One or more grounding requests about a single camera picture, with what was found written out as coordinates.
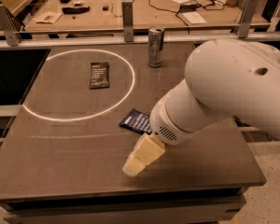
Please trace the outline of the yellow foam padded gripper finger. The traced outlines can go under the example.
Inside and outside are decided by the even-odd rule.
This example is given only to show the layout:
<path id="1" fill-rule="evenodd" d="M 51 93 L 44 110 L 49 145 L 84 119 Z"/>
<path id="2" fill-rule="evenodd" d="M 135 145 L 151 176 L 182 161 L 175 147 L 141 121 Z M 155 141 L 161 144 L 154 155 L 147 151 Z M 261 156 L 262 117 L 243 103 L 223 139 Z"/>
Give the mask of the yellow foam padded gripper finger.
<path id="1" fill-rule="evenodd" d="M 153 133 L 140 136 L 133 151 L 126 160 L 122 171 L 128 176 L 136 176 L 165 152 L 165 144 Z"/>

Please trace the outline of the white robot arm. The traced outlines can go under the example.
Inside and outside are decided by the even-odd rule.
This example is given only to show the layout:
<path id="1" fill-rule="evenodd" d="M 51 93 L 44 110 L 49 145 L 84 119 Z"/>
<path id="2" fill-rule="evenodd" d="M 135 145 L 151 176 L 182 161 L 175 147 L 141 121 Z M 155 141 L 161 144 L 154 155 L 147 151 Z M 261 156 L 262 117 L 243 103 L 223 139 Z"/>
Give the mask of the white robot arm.
<path id="1" fill-rule="evenodd" d="M 280 140 L 280 50 L 260 42 L 215 39 L 189 56 L 184 79 L 153 107 L 151 134 L 140 136 L 123 166 L 136 176 L 165 152 L 227 117 Z"/>

